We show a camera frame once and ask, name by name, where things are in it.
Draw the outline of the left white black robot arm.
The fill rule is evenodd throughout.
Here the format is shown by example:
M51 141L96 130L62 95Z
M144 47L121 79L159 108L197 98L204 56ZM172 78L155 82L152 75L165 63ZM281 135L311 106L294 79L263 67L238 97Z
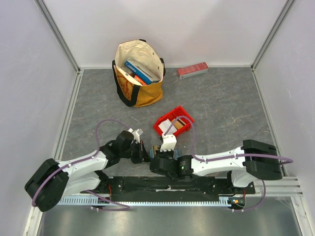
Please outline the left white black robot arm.
M32 206L46 212L63 197L89 190L105 192L109 178L104 169L118 164L123 158L135 164L143 161L142 133L142 129L124 130L115 140L85 156L61 162L52 158L45 160L25 185Z

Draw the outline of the white cards stack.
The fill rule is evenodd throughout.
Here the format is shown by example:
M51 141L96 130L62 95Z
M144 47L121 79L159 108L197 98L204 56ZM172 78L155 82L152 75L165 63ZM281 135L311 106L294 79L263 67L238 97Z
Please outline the white cards stack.
M162 121L158 127L160 128L160 130L162 131L162 133L164 134L173 134L173 128L171 126L172 122L169 119L166 119L164 121Z

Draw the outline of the red plastic bin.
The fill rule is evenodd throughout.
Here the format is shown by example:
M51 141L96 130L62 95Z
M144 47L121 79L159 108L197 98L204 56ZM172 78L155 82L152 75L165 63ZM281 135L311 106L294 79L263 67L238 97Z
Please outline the red plastic bin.
M160 130L160 128L158 127L158 125L166 120L169 119L171 122L173 119L176 119L177 117L180 117L185 123L185 127L177 130L174 126L172 126L173 131L174 131L174 135L176 137L178 137L179 135L183 134L186 131L189 131L191 128L191 124L189 122L189 120L194 123L193 118L187 113L187 111L182 107L182 106L178 106L175 109L171 110L170 112L166 113L165 115L161 116L153 125L154 130L161 136L162 135L162 131Z

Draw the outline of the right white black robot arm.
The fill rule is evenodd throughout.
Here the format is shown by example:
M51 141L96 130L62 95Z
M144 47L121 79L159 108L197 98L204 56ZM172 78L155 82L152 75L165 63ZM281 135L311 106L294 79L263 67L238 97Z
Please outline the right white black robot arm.
M176 180L191 180L215 172L228 172L225 187L230 193L238 193L254 180L282 179L276 147L267 143L244 140L235 149L209 155L170 157L166 152L155 156L150 171Z

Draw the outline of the blue leather card holder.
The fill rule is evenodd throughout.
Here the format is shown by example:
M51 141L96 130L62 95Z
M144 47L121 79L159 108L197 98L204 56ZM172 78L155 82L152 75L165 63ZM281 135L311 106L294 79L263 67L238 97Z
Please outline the blue leather card holder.
M173 151L164 151L164 152L159 151L159 153L155 157L153 157L152 156L152 149L153 148L151 148L150 151L149 151L149 156L150 156L151 159L155 158L156 156L162 156L162 157L166 157L166 158L169 158L169 159L172 158L174 160L177 160L178 157L181 156L180 151L178 149L175 149Z

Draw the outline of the gold brown credit card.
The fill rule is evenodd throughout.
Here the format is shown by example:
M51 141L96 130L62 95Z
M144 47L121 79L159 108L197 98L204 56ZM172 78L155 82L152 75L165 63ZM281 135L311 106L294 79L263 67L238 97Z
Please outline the gold brown credit card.
M159 153L159 146L153 146L152 156L155 157Z

